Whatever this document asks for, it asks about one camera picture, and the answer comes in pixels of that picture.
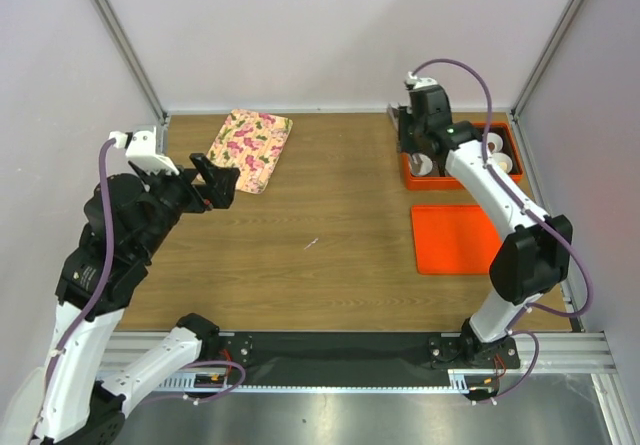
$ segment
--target folded cloth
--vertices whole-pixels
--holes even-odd
[[[292,125],[289,118],[233,110],[211,144],[209,160],[219,167],[240,169],[236,190],[262,193]]]

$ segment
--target orange bin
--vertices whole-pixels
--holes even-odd
[[[502,241],[478,205],[411,207],[418,272],[424,275],[482,275]]]
[[[484,127],[484,123],[474,123],[473,126],[482,129]],[[515,145],[509,125],[506,123],[493,123],[491,125],[491,131],[493,133],[497,133],[500,135],[500,138],[502,138],[502,151],[509,155],[513,160],[513,170],[509,172],[509,176],[511,176],[514,182],[519,183],[520,180],[522,180],[522,163],[520,162],[518,148]],[[459,190],[464,188],[462,184],[453,177],[443,177],[438,175],[428,175],[425,177],[413,176],[409,169],[409,158],[406,153],[400,154],[400,161],[404,184],[409,190]]]

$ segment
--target purple cable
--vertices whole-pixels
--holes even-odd
[[[115,247],[115,240],[113,236],[113,217],[111,216],[111,200],[109,197],[109,184],[107,180],[107,151],[111,148],[112,145],[116,143],[114,138],[107,140],[102,148],[100,148],[100,154],[98,155],[98,173],[100,175],[100,196],[102,198],[102,209],[104,213],[104,225],[106,230],[106,241],[107,241],[107,251],[104,259],[104,266],[102,267],[102,274],[100,275],[100,280],[98,281],[98,285],[94,290],[91,298],[84,306],[84,308],[80,311],[78,316],[71,322],[69,328],[62,334],[60,340],[56,344],[56,350],[60,350],[61,352],[64,350],[65,345],[69,341],[73,332],[76,331],[78,325],[82,323],[82,321],[86,318],[86,316],[91,312],[93,307],[95,307],[98,300],[100,300],[100,296],[104,291],[104,288],[109,281],[109,275],[111,274],[111,266],[113,265],[113,254]],[[53,373],[55,372],[56,366],[58,364],[60,355],[56,355],[51,358],[49,361],[49,365],[47,366],[47,370],[45,372],[45,394],[46,389],[51,382],[51,378],[53,377]]]
[[[412,73],[413,75],[417,75],[427,66],[433,65],[436,63],[447,63],[449,65],[455,65],[457,67],[460,67],[466,70],[467,72],[469,72],[471,75],[475,77],[475,79],[478,81],[478,83],[482,87],[482,90],[484,91],[484,95],[487,100],[487,120],[486,120],[486,123],[484,124],[484,129],[482,131],[482,160],[485,163],[485,167],[489,171],[489,174],[495,180],[495,182],[500,186],[500,188],[502,188],[505,191],[505,193],[509,195],[509,197],[516,203],[516,205],[521,210],[524,209],[525,207],[524,202],[520,200],[520,198],[513,192],[513,190],[511,190],[511,188],[502,180],[502,178],[500,178],[500,175],[498,175],[498,173],[493,169],[491,164],[487,163],[487,160],[489,158],[489,148],[487,146],[487,139],[489,137],[489,130],[491,129],[491,119],[493,117],[493,102],[491,100],[491,93],[489,92],[489,87],[487,86],[487,83],[478,74],[478,72],[476,72],[469,65],[467,65],[466,63],[460,62],[458,60],[452,60],[450,58],[435,58],[433,60],[429,60],[427,62],[424,62],[422,65],[418,66]],[[555,238],[560,243],[560,245],[562,245],[567,250],[567,252],[569,252],[569,255],[571,255],[573,260],[576,262],[576,265],[578,265],[578,268],[580,269],[580,272],[584,277],[584,282],[587,289],[587,293],[586,293],[587,296],[586,296],[584,305],[582,306],[582,308],[580,308],[580,310],[576,310],[575,312],[562,312],[560,310],[555,310],[553,308],[547,307],[546,305],[541,305],[538,303],[532,303],[529,306],[535,307],[540,310],[544,310],[545,312],[549,312],[559,317],[565,317],[565,318],[575,318],[585,314],[591,308],[591,305],[593,303],[593,281],[591,280],[591,275],[589,274],[589,271],[587,270],[587,267],[583,262],[582,258],[580,257],[578,251],[569,242],[567,242],[564,239],[564,237],[562,237],[562,235],[560,235],[553,228],[551,228],[551,226],[549,226],[542,218],[538,217],[531,210],[524,209],[524,212],[527,214],[529,218],[531,218],[531,220],[533,220],[538,225],[540,225],[545,232],[547,232],[549,235]],[[514,319],[511,321],[511,324],[509,325],[509,327],[511,327],[511,325],[515,325],[517,320],[522,316],[522,314],[525,311],[526,310],[523,308],[523,310],[521,310],[521,312],[518,313],[518,315],[516,315],[516,317],[514,317]]]
[[[231,385],[229,388],[226,388],[224,390],[222,390],[221,392],[216,393],[215,395],[211,396],[211,397],[207,397],[207,398],[198,398],[198,399],[194,399],[191,400],[191,402],[197,402],[197,403],[209,403],[209,402],[213,402],[214,400],[218,400],[226,395],[229,395],[231,392],[233,392],[236,388],[238,388],[240,385],[242,385],[244,383],[244,380],[247,378],[247,371],[244,369],[244,367],[242,365],[240,365],[239,363],[236,362],[230,362],[227,360],[211,360],[211,361],[207,361],[207,362],[193,362],[190,363],[189,365],[186,365],[185,367],[182,367],[183,369],[185,368],[194,368],[194,367],[216,367],[216,366],[224,366],[224,367],[233,367],[236,370],[240,371],[240,380],[238,380],[236,383],[234,383],[233,385]],[[149,398],[145,401],[143,401],[140,405],[146,405],[148,403],[154,403],[154,402],[159,402],[161,400],[167,400],[167,399],[177,399],[180,398],[182,400],[184,400],[184,394],[177,394],[177,393],[172,393],[169,395],[160,395],[159,397],[154,397],[154,398]]]
[[[529,332],[527,330],[521,330],[519,332],[513,332],[511,334],[511,336],[515,336],[515,335],[528,335],[529,337],[531,337],[531,340],[533,340],[533,357],[531,357],[531,363],[529,364],[529,368],[527,368],[527,371],[524,372],[524,374],[518,379],[516,383],[514,383],[511,387],[507,388],[504,392],[493,397],[493,400],[495,400],[496,398],[502,398],[505,395],[510,394],[516,388],[522,385],[522,383],[527,378],[529,378],[529,375],[531,375],[531,372],[533,372],[533,369],[536,366],[536,363],[538,363],[538,356],[540,355],[540,342],[538,341],[538,337],[536,337],[534,333]],[[491,399],[487,399],[487,400],[479,400],[476,403],[493,403],[493,401]]]

